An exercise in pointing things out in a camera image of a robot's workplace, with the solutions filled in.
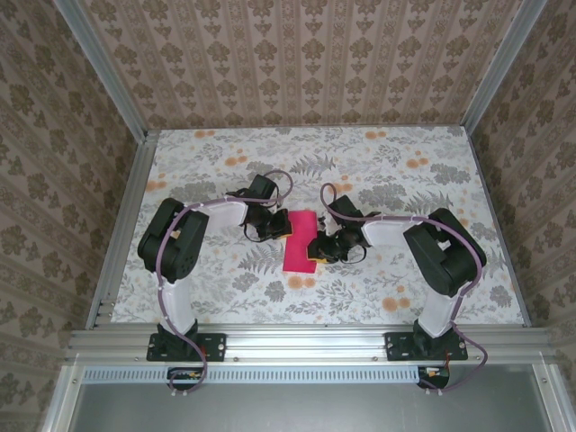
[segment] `pink block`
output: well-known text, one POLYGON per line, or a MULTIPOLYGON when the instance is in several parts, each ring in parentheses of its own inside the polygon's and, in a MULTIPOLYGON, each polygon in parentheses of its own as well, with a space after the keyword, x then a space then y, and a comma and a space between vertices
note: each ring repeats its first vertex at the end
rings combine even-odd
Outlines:
POLYGON ((316 212, 311 210, 288 211, 292 235, 286 239, 284 254, 285 272, 314 273, 316 261, 310 261, 306 249, 317 236, 316 212))

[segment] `aluminum frame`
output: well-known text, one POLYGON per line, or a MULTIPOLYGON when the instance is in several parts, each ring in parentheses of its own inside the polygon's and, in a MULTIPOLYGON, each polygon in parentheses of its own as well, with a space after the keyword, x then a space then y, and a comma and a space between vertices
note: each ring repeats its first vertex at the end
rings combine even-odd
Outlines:
POLYGON ((460 121, 460 124, 470 133, 474 132, 478 126, 545 5, 546 0, 530 0, 522 2, 518 8, 512 24, 460 121))
POLYGON ((85 327, 92 329, 98 319, 99 314, 109 313, 112 316, 112 311, 102 312, 100 307, 103 302, 110 304, 118 295, 120 282, 122 281, 122 274, 124 273, 124 266, 126 259, 128 259, 128 252, 130 251, 132 235, 138 220, 138 213, 144 191, 146 190, 146 183, 152 163, 154 162, 154 155, 156 153, 156 146, 160 138, 159 130, 152 130, 148 133, 146 140, 136 150, 134 162, 130 170, 130 176, 126 184, 124 196, 118 211, 118 217, 114 225, 108 252, 104 259, 98 285, 94 292, 94 298, 88 313, 85 327))
MULTIPOLYGON (((170 366, 85 366, 84 384, 168 384, 170 366)), ((211 364, 206 384, 416 384, 417 366, 240 366, 211 364)), ((173 383, 190 383, 175 378, 173 383)))
MULTIPOLYGON (((520 326, 465 326, 460 329, 489 352, 489 364, 551 363, 554 352, 544 328, 520 326)), ((225 363, 238 365, 438 365, 442 362, 389 362, 383 335, 410 331, 411 326, 220 325, 204 324, 199 331, 226 333, 225 363)), ((67 365, 199 365, 146 362, 154 324, 108 324, 94 331, 76 331, 69 342, 67 365)), ((469 360, 477 364, 481 352, 468 346, 469 360)))
MULTIPOLYGON (((383 334, 407 329, 410 326, 200 326, 200 331, 227 333, 224 365, 232 368, 257 366, 265 371, 279 366, 325 365, 384 369, 391 365, 441 363, 389 362, 383 334)), ((558 366, 551 364, 554 351, 544 328, 482 325, 461 326, 461 330, 488 350, 489 365, 532 365, 553 431, 576 430, 574 411, 558 366)), ((152 365, 200 365, 146 362, 149 335, 154 331, 153 324, 108 324, 95 330, 73 332, 43 432, 68 431, 84 371, 89 365, 141 367, 142 370, 152 365)), ((480 353, 472 346, 468 349, 469 360, 455 363, 478 364, 480 353)))
MULTIPOLYGON (((104 261, 102 277, 86 324, 89 330, 75 331, 72 334, 44 432, 68 431, 84 371, 91 365, 130 366, 130 368, 142 367, 143 369, 151 365, 200 365, 198 363, 149 363, 146 361, 149 336, 156 332, 156 326, 110 322, 158 138, 159 131, 151 132, 137 152, 120 214, 114 227, 109 254, 104 261)), ((495 218, 490 196, 487 194, 482 171, 480 171, 470 139, 469 145, 481 176, 484 192, 489 200, 490 212, 495 218)), ((497 222, 495 225, 509 265, 509 255, 500 227, 497 222)), ((518 282, 513 274, 512 277, 514 285, 518 288, 518 282)), ((529 325, 526 306, 521 298, 518 300, 523 318, 529 325)), ((460 328, 470 338, 486 347, 489 353, 489 365, 532 365, 553 431, 576 430, 574 429, 576 423, 574 413, 558 367, 551 364, 554 360, 554 351, 549 345, 544 328, 510 325, 462 325, 460 328)), ((280 366, 306 365, 386 368, 391 365, 438 365, 442 363, 399 363, 387 360, 383 334, 410 330, 411 326, 408 325, 205 324, 200 326, 200 331, 223 332, 228 335, 227 357, 224 364, 232 368, 255 366, 266 370, 280 366)), ((469 360, 458 363, 477 365, 481 359, 480 351, 473 346, 468 346, 468 352, 469 360)))

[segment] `patterned wallpaper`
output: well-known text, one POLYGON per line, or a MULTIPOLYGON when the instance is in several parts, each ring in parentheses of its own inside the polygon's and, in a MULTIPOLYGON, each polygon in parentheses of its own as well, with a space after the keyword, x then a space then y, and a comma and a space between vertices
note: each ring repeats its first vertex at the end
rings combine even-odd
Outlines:
POLYGON ((528 311, 576 401, 576 1, 550 0, 472 135, 528 311))
POLYGON ((151 129, 458 123, 520 0, 81 0, 151 129))
POLYGON ((52 3, 1 1, 0 430, 35 430, 50 403, 134 150, 52 3))

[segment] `floral tablecloth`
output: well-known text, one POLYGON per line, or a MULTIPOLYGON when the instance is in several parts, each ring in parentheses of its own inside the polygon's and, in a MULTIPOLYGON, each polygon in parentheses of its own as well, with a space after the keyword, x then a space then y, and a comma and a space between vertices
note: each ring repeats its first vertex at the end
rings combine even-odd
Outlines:
MULTIPOLYGON (((136 253, 158 205, 220 197, 275 167, 290 172, 290 210, 324 213, 333 182, 364 212, 429 214, 449 208, 488 256, 481 284, 461 308, 465 323, 523 323, 473 154, 459 127, 164 130, 130 246, 112 322, 158 322, 157 286, 136 253)), ((286 182, 276 178, 281 188, 286 182)), ((206 236, 186 279, 199 321, 212 323, 412 322, 429 289, 408 247, 372 247, 357 265, 282 271, 285 240, 251 243, 242 229, 206 236)))

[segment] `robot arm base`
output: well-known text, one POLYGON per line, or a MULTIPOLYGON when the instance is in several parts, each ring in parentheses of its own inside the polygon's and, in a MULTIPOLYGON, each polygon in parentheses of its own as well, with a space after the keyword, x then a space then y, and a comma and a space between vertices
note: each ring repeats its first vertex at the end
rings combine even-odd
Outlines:
MULTIPOLYGON (((237 198, 269 200, 277 189, 276 183, 263 175, 256 175, 249 188, 228 195, 237 198)), ((160 244, 177 214, 185 208, 183 202, 166 198, 158 207, 152 222, 138 244, 138 256, 144 260, 146 269, 156 272, 156 259, 160 244)), ((279 239, 292 234, 288 211, 282 209, 272 213, 259 203, 220 200, 199 205, 175 226, 162 255, 160 273, 171 284, 184 279, 194 269, 200 254, 204 234, 226 227, 252 225, 256 228, 259 241, 279 239)))
MULTIPOLYGON (((180 337, 169 332, 160 324, 157 333, 150 336, 146 360, 149 362, 200 362, 194 349, 180 337)), ((226 334, 199 333, 198 321, 185 336, 191 339, 206 356, 209 362, 223 362, 226 356, 226 334)))
POLYGON ((466 344, 449 329, 440 337, 431 337, 414 322, 414 331, 384 335, 386 358, 390 362, 467 360, 466 344))

